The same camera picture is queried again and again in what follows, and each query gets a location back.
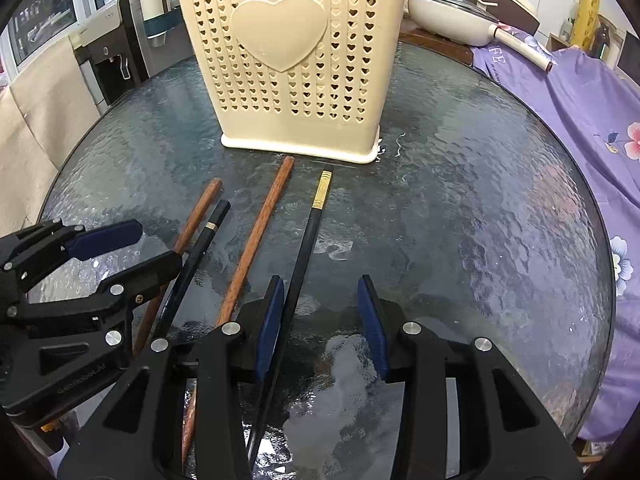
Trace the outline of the dark glass bottle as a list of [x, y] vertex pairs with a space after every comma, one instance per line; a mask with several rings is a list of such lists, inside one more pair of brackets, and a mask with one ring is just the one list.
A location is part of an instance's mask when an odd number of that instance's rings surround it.
[[605, 50], [610, 44], [610, 28], [607, 24], [601, 24], [594, 35], [592, 56], [594, 58], [602, 58]]

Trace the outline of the wooden side counter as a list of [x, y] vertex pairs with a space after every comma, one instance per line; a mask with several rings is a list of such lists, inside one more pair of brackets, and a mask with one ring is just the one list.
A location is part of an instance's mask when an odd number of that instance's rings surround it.
[[439, 53], [466, 66], [473, 65], [473, 52], [469, 47], [463, 44], [456, 44], [449, 39], [433, 35], [420, 28], [402, 30], [399, 33], [399, 40]]

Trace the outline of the black chopstick gold band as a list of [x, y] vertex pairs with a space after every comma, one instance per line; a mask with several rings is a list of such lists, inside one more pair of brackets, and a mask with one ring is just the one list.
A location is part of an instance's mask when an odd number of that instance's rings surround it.
[[198, 270], [209, 246], [213, 243], [221, 223], [224, 222], [224, 218], [227, 217], [230, 208], [231, 204], [228, 200], [220, 200], [208, 221], [205, 223], [204, 229], [202, 229], [192, 250], [189, 252], [186, 263], [183, 265], [174, 286], [172, 286], [162, 312], [160, 312], [160, 320], [154, 328], [153, 340], [167, 336], [170, 326], [172, 322], [174, 322], [174, 318], [194, 278], [195, 272]]

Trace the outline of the cream frying pan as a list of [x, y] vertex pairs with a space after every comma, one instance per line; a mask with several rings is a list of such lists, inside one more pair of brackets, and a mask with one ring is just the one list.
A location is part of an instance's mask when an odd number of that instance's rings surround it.
[[457, 0], [407, 0], [410, 18], [422, 29], [468, 47], [504, 44], [545, 73], [556, 62], [537, 40], [501, 23], [486, 10]]

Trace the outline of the cream perforated utensil holder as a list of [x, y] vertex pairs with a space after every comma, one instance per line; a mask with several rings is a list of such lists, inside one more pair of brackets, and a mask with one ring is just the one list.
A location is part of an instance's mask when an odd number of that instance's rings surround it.
[[226, 148], [368, 164], [405, 0], [179, 0]]

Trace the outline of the yellow roll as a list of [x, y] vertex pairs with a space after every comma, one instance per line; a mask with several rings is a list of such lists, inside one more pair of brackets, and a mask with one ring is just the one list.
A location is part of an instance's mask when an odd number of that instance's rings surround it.
[[600, 0], [578, 0], [570, 44], [588, 52], [598, 24]]

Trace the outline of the water dispenser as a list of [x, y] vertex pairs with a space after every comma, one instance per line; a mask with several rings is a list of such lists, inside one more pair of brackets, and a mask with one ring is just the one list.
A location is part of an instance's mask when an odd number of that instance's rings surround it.
[[140, 0], [110, 1], [72, 36], [72, 45], [100, 113], [193, 55], [181, 9], [145, 21]]

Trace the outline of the white microwave oven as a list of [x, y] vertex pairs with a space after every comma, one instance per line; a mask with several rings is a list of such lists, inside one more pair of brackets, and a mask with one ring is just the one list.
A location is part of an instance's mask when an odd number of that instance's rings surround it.
[[631, 32], [626, 32], [615, 71], [622, 78], [640, 86], [640, 41]]

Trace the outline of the beige cloth cover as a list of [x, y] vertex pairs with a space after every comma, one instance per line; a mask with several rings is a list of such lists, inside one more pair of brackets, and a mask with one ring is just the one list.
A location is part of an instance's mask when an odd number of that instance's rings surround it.
[[100, 118], [64, 37], [1, 92], [1, 233], [35, 223], [68, 155]]

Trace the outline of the white rice cooker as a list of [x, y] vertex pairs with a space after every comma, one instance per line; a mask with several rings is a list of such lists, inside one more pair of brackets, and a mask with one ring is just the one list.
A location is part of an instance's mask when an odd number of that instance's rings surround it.
[[528, 0], [483, 0], [487, 11], [503, 23], [534, 36], [540, 21], [535, 7]]

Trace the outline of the black chopstick gold tip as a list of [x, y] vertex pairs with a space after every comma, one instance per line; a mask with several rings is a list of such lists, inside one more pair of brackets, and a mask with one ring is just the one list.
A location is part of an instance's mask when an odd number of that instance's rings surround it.
[[314, 252], [314, 244], [316, 244], [319, 232], [322, 210], [326, 203], [326, 198], [329, 195], [333, 173], [334, 168], [331, 165], [325, 166], [322, 170], [305, 226], [303, 239], [299, 246], [292, 278], [290, 284], [288, 284], [288, 292], [286, 293], [280, 316], [279, 333], [276, 339], [276, 344], [274, 345], [269, 368], [265, 374], [265, 379], [262, 382], [262, 388], [260, 388], [256, 416], [253, 427], [250, 430], [250, 437], [248, 438], [247, 463], [250, 472], [253, 472], [260, 442], [262, 442], [262, 437], [264, 436], [267, 428], [269, 405], [273, 398], [274, 390], [276, 390], [284, 350], [288, 343], [288, 335], [291, 331], [295, 310], [300, 293], [302, 292], [308, 263], [312, 253]]

